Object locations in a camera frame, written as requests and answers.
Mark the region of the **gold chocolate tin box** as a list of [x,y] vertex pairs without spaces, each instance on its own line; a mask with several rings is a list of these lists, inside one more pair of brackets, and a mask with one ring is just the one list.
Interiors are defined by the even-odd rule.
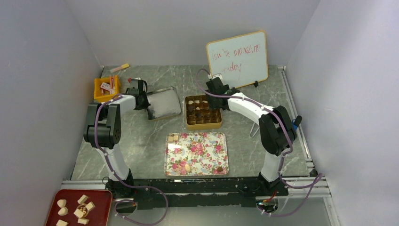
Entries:
[[188,130],[221,128],[223,121],[221,111],[210,108],[206,95],[186,96],[184,98],[184,106]]

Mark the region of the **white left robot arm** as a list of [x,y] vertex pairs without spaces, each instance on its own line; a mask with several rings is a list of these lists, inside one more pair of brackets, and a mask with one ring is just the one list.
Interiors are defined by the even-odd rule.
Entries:
[[116,185],[116,192],[123,198],[130,197],[135,190],[131,170],[125,163],[119,142],[121,139],[121,117],[131,110],[142,110],[150,106],[147,98],[148,85],[142,79],[128,79],[130,86],[120,91],[117,76],[107,82],[99,82],[96,89],[105,93],[88,105],[86,130],[83,138],[101,155],[108,170],[109,184]]

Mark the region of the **silver tin lid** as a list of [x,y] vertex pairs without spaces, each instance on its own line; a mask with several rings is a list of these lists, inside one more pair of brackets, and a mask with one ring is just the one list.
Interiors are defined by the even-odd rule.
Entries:
[[158,120],[182,112],[179,97],[174,87],[168,87],[147,93],[150,106],[146,109],[148,120]]

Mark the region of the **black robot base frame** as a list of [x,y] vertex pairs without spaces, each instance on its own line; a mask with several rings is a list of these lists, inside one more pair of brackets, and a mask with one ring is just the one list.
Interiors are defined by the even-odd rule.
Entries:
[[135,179],[133,188],[108,180],[105,188],[117,200],[133,199],[139,210],[172,207],[229,206],[254,207],[262,200],[287,196],[280,181],[263,177]]

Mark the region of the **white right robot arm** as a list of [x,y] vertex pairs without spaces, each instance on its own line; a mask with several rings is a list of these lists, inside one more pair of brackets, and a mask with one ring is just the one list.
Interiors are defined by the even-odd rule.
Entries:
[[283,157],[292,151],[297,138],[297,126],[283,106],[271,107],[261,104],[240,92],[224,85],[219,77],[206,82],[207,101],[211,109],[223,109],[239,113],[258,125],[261,143],[266,150],[260,174],[259,191],[272,194],[276,180],[281,175]]

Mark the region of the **floral rectangular tray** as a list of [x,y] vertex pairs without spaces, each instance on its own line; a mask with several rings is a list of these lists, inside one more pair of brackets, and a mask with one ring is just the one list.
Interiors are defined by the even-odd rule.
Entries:
[[[168,137],[178,135],[179,141],[168,142]],[[184,168],[189,164],[191,171]],[[226,175],[229,160],[226,136],[221,132],[171,133],[166,138],[166,176],[197,177]]]

